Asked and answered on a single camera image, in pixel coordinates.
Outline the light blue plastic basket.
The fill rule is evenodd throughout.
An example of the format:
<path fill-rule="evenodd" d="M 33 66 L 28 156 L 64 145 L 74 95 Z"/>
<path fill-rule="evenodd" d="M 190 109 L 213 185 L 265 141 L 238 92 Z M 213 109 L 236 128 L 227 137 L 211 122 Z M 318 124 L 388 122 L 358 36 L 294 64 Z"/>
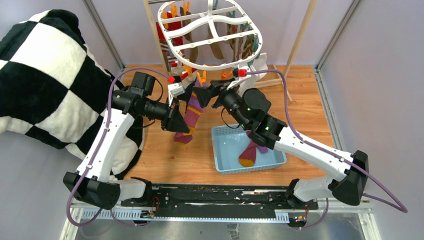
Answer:
<path fill-rule="evenodd" d="M 261 153 L 257 149 L 254 165 L 242 166 L 239 163 L 239 156 L 248 147 L 250 139 L 246 131 L 236 124 L 213 127 L 211 141 L 215 168 L 221 175 L 276 169 L 287 162 L 284 152 L 268 150 L 266 153 Z"/>

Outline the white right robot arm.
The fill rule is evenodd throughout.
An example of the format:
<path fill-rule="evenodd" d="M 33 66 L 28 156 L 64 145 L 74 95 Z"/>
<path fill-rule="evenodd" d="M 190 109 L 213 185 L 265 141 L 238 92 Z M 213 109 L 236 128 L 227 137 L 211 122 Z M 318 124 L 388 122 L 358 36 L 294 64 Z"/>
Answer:
<path fill-rule="evenodd" d="M 338 201 L 358 206 L 367 183 L 368 155 L 338 150 L 311 139 L 268 113 L 271 102 L 257 88 L 239 95 L 228 81 L 212 81 L 208 87 L 194 87 L 199 104 L 205 108 L 216 98 L 213 108 L 223 107 L 249 132 L 249 138 L 262 147 L 296 156 L 326 172 L 314 179 L 293 179 L 286 192 L 286 204 L 292 209 L 313 199 L 334 197 Z"/>

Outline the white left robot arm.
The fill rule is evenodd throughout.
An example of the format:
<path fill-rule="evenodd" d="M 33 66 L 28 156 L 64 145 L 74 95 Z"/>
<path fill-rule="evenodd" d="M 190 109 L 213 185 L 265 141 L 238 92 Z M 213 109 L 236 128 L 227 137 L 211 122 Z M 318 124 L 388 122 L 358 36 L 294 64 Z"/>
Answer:
<path fill-rule="evenodd" d="M 107 110 L 87 156 L 75 172 L 67 172 L 63 177 L 63 183 L 70 190 L 68 209 L 73 200 L 104 210 L 111 210 L 125 200 L 134 200 L 142 207 L 152 203 L 150 181 L 139 177 L 110 180 L 109 175 L 119 147 L 137 117 L 159 120 L 164 131 L 190 132 L 177 99 L 188 85 L 168 77 L 168 98 L 162 103 L 149 99 L 156 80 L 152 75 L 137 71 L 131 85 L 109 91 Z"/>

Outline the purple orange striped sock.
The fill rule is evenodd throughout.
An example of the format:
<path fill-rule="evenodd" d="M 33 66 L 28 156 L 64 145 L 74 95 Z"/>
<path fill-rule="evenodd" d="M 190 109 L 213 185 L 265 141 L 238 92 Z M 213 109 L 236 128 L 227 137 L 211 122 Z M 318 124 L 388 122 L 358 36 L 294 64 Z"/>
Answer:
<path fill-rule="evenodd" d="M 257 143 L 253 142 L 253 140 L 249 136 L 250 133 L 250 131 L 246 132 L 246 135 L 250 139 L 250 143 L 238 157 L 238 162 L 241 166 L 245 168 L 254 166 L 257 159 L 257 150 L 259 150 L 261 154 L 266 154 L 269 151 L 267 147 L 260 146 Z"/>
<path fill-rule="evenodd" d="M 206 87 L 206 86 L 207 86 L 206 82 L 199 83 L 198 81 L 196 81 L 194 85 L 194 87 Z M 203 113 L 203 111 L 204 109 L 200 107 L 196 94 L 192 91 L 191 98 L 189 102 L 186 104 L 184 119 L 189 120 L 190 122 L 194 122 L 194 125 L 196 128 L 197 121 L 199 117 L 201 116 L 201 114 Z M 174 142 L 178 144 L 186 145 L 193 139 L 194 133 L 195 133 L 195 129 L 193 134 L 177 132 L 174 135 L 173 140 Z"/>

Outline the grey striped sock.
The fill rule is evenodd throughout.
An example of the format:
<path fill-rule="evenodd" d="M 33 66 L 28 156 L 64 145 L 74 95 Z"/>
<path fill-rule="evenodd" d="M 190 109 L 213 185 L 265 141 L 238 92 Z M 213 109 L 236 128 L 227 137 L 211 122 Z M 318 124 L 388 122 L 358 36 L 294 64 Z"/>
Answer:
<path fill-rule="evenodd" d="M 167 42 L 163 39 L 160 39 L 159 45 L 168 73 L 172 74 L 173 76 L 182 75 L 185 71 L 183 64 L 174 56 Z"/>

